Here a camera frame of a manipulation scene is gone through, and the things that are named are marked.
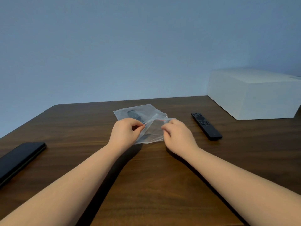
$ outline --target blue wall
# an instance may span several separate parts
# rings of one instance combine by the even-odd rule
[[[206,95],[300,75],[301,0],[0,0],[0,137],[55,104]]]

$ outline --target hand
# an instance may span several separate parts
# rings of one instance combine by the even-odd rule
[[[173,119],[164,124],[162,129],[166,147],[182,158],[187,151],[198,148],[191,131],[183,122]]]
[[[112,129],[108,145],[124,152],[136,142],[144,128],[145,125],[133,118],[117,121]]]

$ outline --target white cardboard box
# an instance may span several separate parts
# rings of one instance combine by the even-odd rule
[[[301,104],[301,77],[245,68],[215,70],[208,96],[237,120],[293,118]]]

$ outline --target clear plastic bag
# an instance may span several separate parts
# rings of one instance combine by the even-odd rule
[[[134,118],[145,125],[135,144],[148,144],[164,140],[161,126],[171,119],[175,119],[168,118],[166,113],[162,113],[151,104],[122,108],[114,111],[114,114],[117,120]]]

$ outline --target dark brown table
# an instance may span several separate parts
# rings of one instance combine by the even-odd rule
[[[151,103],[183,121],[206,151],[301,194],[301,111],[293,119],[237,121],[208,96],[55,105],[0,139],[48,148],[0,190],[0,219],[109,140],[114,110]],[[209,141],[201,112],[222,134]],[[164,142],[136,145],[114,164],[77,225],[243,225],[243,219]]]

